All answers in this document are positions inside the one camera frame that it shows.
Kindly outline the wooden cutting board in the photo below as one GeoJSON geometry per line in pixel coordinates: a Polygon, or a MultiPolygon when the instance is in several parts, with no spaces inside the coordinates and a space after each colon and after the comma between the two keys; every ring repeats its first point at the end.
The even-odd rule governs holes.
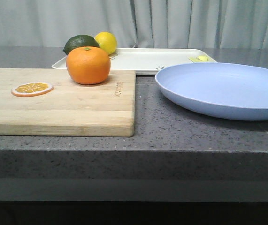
{"type": "Polygon", "coordinates": [[[101,84],[80,85],[65,69],[0,68],[0,135],[132,136],[135,82],[133,70],[112,70],[101,84]],[[34,82],[50,83],[53,90],[11,94],[34,82]]]}

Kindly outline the green lime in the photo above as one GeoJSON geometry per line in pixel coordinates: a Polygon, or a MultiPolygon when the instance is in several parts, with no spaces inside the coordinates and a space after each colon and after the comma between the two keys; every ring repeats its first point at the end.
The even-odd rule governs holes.
{"type": "Polygon", "coordinates": [[[65,44],[63,48],[63,52],[68,55],[73,49],[84,47],[84,46],[92,46],[99,47],[99,44],[94,39],[94,37],[90,35],[80,34],[71,37],[65,44]]]}

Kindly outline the orange slice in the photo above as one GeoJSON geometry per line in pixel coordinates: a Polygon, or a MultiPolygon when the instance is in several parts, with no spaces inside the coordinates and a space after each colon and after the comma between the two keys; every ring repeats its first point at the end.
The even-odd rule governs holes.
{"type": "Polygon", "coordinates": [[[31,82],[20,84],[11,90],[11,94],[18,97],[34,97],[49,93],[53,90],[53,85],[45,82],[31,82]]]}

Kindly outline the light blue plate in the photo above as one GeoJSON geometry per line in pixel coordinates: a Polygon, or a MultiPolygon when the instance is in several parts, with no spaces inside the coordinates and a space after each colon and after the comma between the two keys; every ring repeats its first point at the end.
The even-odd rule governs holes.
{"type": "Polygon", "coordinates": [[[155,80],[175,104],[229,120],[268,120],[268,69],[232,63],[190,63],[159,71],[155,80]]]}

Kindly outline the grey curtain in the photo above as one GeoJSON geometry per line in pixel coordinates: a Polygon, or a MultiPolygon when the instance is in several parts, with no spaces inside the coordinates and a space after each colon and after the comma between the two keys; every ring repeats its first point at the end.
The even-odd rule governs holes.
{"type": "Polygon", "coordinates": [[[268,48],[268,0],[0,0],[0,46],[102,31],[119,47],[268,48]]]}

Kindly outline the yellow plastic spoon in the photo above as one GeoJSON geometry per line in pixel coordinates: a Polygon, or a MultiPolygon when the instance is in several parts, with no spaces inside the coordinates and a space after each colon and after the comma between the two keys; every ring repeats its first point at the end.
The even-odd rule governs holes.
{"type": "Polygon", "coordinates": [[[199,61],[206,62],[209,60],[209,58],[205,55],[200,55],[196,57],[199,61]]]}

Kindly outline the yellow plastic fork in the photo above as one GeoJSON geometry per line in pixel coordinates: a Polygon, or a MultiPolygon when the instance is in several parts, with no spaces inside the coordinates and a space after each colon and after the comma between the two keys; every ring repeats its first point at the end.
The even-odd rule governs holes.
{"type": "Polygon", "coordinates": [[[194,57],[189,57],[188,58],[190,61],[192,62],[201,62],[201,60],[197,59],[197,58],[194,58],[194,57]]]}

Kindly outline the cream white tray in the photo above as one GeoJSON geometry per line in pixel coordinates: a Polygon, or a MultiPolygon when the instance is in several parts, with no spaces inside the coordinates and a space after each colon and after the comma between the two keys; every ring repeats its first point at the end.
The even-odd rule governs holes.
{"type": "Polygon", "coordinates": [[[138,75],[155,75],[161,69],[192,63],[192,59],[206,56],[208,62],[215,60],[198,49],[164,48],[118,48],[109,57],[112,70],[134,70],[138,75]]]}

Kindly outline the orange fruit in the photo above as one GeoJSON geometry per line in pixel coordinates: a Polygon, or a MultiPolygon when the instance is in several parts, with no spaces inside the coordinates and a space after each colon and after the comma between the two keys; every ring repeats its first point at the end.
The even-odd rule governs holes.
{"type": "Polygon", "coordinates": [[[109,55],[100,48],[79,47],[67,55],[66,68],[71,79],[76,83],[93,85],[108,78],[111,60],[109,55]]]}

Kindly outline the yellow lemon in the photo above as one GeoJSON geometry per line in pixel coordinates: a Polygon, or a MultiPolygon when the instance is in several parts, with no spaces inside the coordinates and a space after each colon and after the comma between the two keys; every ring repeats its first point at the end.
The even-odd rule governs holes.
{"type": "Polygon", "coordinates": [[[104,50],[108,55],[113,54],[117,49],[117,40],[116,37],[109,32],[100,32],[94,39],[99,44],[99,47],[104,50]]]}

